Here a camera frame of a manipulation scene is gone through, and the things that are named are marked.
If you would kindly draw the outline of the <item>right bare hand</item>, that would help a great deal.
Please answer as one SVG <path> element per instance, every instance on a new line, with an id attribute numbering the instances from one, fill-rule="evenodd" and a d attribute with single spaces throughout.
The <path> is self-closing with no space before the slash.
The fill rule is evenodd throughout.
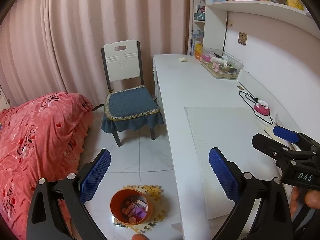
<path id="1" fill-rule="evenodd" d="M 298 208 L 298 197 L 299 197 L 299 188 L 294 186 L 291 191 L 291 199 L 290 199 L 291 217 L 293 217 L 294 213 Z M 308 191 L 304 197 L 304 203 L 312 209 L 319 209 L 320 208 L 320 192 L 315 190 Z"/>

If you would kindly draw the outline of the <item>left hand in glove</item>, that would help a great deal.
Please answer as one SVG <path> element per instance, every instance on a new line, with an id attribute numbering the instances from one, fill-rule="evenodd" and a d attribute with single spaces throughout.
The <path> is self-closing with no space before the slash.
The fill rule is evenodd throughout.
<path id="1" fill-rule="evenodd" d="M 150 240 L 150 239 L 146 237 L 146 235 L 138 233 L 133 235 L 131 240 Z"/>

